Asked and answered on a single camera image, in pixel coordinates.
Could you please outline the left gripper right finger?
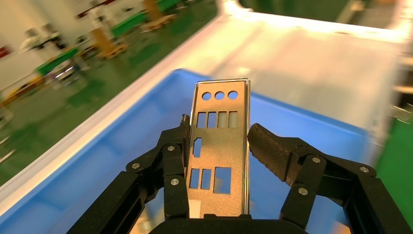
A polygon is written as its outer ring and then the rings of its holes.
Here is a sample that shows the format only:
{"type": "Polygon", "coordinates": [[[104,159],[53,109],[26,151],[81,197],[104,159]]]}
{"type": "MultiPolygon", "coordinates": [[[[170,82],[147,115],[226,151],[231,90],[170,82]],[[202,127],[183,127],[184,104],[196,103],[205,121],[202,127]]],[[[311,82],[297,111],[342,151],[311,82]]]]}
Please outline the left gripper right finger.
{"type": "Polygon", "coordinates": [[[281,137],[253,124],[247,139],[252,155],[290,187],[280,218],[306,228],[316,196],[344,210],[353,234],[410,234],[412,229],[376,171],[327,155],[297,137],[281,137]]]}

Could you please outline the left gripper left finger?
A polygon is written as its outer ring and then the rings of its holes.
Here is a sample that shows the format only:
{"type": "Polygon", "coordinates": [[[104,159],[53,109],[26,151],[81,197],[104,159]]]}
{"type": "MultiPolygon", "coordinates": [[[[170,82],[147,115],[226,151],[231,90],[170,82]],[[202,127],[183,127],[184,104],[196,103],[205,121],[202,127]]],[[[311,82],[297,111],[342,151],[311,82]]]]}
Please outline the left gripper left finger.
{"type": "Polygon", "coordinates": [[[188,166],[190,119],[164,130],[156,146],[129,162],[86,212],[70,234],[128,234],[160,189],[164,190],[166,226],[189,221],[185,171],[188,166]]]}

